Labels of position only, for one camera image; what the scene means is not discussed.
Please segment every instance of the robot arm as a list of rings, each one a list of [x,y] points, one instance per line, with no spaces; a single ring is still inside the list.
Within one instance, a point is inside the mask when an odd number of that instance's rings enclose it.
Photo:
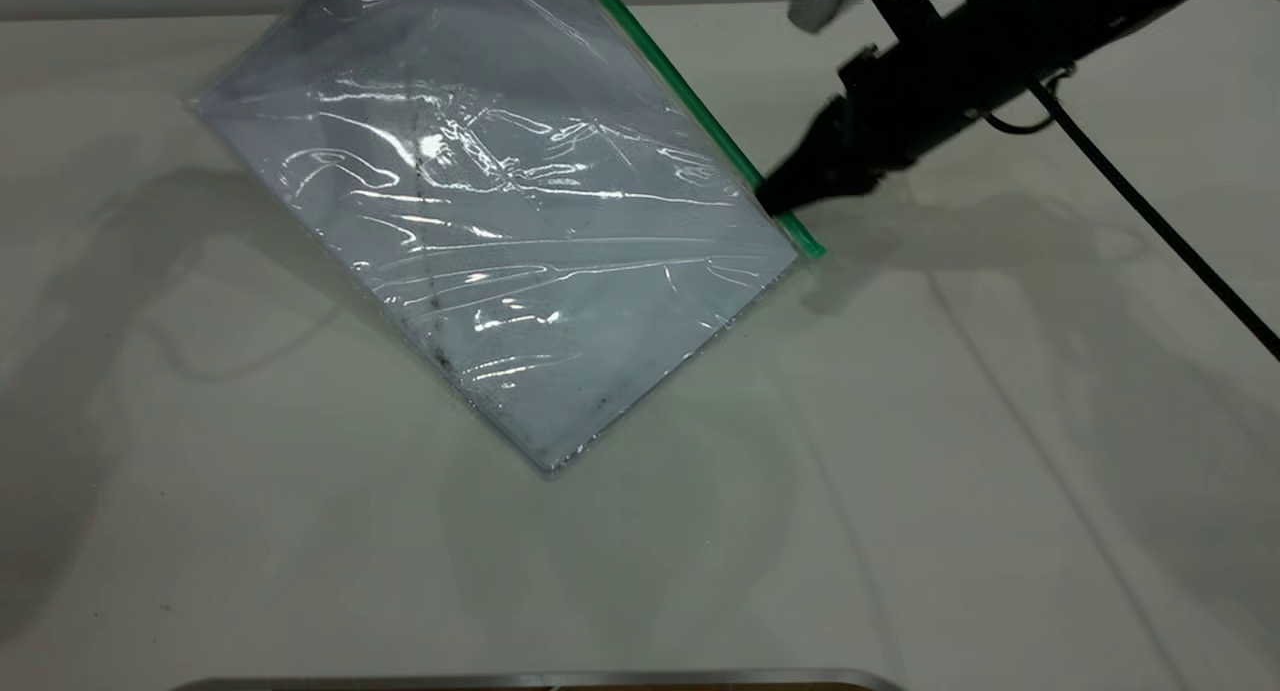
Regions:
[[[851,1],[792,0],[790,18],[817,32]],[[899,44],[887,52],[864,49],[841,68],[845,95],[760,186],[768,212],[869,193],[886,173],[905,170],[1029,86],[1059,79],[1184,0],[968,0],[950,17],[928,0],[873,3]]]

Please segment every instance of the green zipper seal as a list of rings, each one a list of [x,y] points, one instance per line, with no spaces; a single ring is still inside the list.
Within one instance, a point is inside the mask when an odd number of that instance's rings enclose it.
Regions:
[[[689,81],[680,74],[680,70],[676,70],[675,63],[667,58],[667,54],[662,52],[657,41],[644,29],[644,26],[640,26],[640,20],[627,9],[627,4],[622,3],[622,0],[600,0],[600,4],[613,17],[613,20],[617,22],[621,29],[627,36],[631,36],[636,47],[640,49],[640,52],[644,54],[650,65],[658,70],[663,81],[667,81],[667,84],[676,91],[677,97],[694,114],[694,120],[700,123],[703,129],[716,141],[716,145],[727,155],[728,161],[733,164],[733,168],[737,168],[737,171],[751,184],[753,189],[759,189],[764,182],[764,177],[760,175],[755,164],[751,163],[751,159],[746,157],[746,154],[742,154],[741,148],[737,148],[732,136],[724,131],[714,114],[710,113],[710,109],[707,107],[707,104],[703,102],[703,99],[699,99],[698,93],[694,93]],[[782,216],[777,218],[782,230],[787,232],[787,235],[791,235],[791,241],[795,241],[795,244],[800,246],[800,250],[804,250],[804,253],[809,255],[809,258],[822,258],[823,253],[827,253],[827,248],[819,244],[818,239],[814,239],[813,234],[805,229],[804,223],[800,223],[799,218],[795,218],[794,212],[783,212]]]

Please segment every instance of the ziplock bag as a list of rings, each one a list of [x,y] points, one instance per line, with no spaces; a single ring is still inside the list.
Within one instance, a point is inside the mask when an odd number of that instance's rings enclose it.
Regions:
[[[548,473],[796,258],[598,0],[303,0],[193,107]]]

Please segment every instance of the black cable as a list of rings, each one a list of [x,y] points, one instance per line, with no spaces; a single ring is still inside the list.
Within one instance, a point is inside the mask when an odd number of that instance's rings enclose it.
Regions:
[[[1276,360],[1280,360],[1280,337],[1276,337],[1276,331],[1272,331],[1271,326],[1267,326],[1267,322],[1262,321],[1262,317],[1254,314],[1253,308],[1249,308],[1249,305],[1231,289],[1228,282],[1222,280],[1213,271],[1213,267],[1192,248],[1192,244],[1188,244],[1187,239],[1183,239],[1183,235],[1169,221],[1165,221],[1165,216],[1161,216],[1156,211],[1156,207],[1143,195],[1138,193],[1138,189],[1130,184],[1129,179],[1125,179],[1119,168],[1115,168],[1115,164],[1111,164],[1110,159],[1102,154],[1102,150],[1089,139],[1089,136],[1084,134],[1084,131],[1079,125],[1075,125],[1066,109],[1053,99],[1039,81],[1028,79],[1027,88],[1043,104],[1053,120],[1057,122],[1057,125],[1062,127],[1062,131],[1066,131],[1066,134],[1075,141],[1075,145],[1093,163],[1093,166],[1097,166],[1098,171],[1102,171],[1102,175],[1111,182],[1111,186],[1115,186],[1116,191],[1120,191],[1120,196],[1124,196],[1125,201],[1133,205],[1134,210],[1143,218],[1143,221],[1147,221],[1156,230],[1156,234],[1174,250],[1174,253],[1178,253],[1178,257],[1183,258],[1183,262],[1192,267],[1192,271],[1196,273],[1199,280],[1210,287],[1213,296],[1217,296],[1226,305],[1226,308],[1230,308],[1231,314],[1235,314],[1235,317],[1240,319],[1240,322],[1244,322],[1244,326],[1252,331],[1253,337],[1261,340],[1262,346],[1266,346],[1267,352],[1274,354]]]
[[[1059,75],[1053,77],[1050,81],[1048,88],[1051,93],[1055,95],[1055,97],[1057,97],[1059,82],[1061,79],[1065,79],[1065,77],[1069,77],[1073,72],[1074,72],[1073,68],[1068,68],[1068,70],[1062,70],[1061,73],[1059,73]],[[991,125],[992,129],[1000,131],[1001,134],[1010,134],[1010,136],[1039,134],[1039,132],[1048,129],[1048,127],[1053,124],[1052,116],[1046,118],[1046,120],[1043,122],[1033,123],[1033,125],[1014,125],[1014,123],[1002,122],[1001,118],[997,118],[995,113],[987,113],[983,115],[983,118],[984,120],[987,120],[987,125]]]

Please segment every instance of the white tabletop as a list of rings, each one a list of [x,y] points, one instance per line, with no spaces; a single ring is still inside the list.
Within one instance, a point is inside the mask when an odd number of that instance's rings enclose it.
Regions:
[[[888,38],[640,17],[763,168]],[[545,482],[179,106],[268,24],[0,26],[0,688],[1280,683],[1280,367],[1060,132],[806,212],[828,257]],[[1272,322],[1276,49],[1194,0],[1062,91]]]

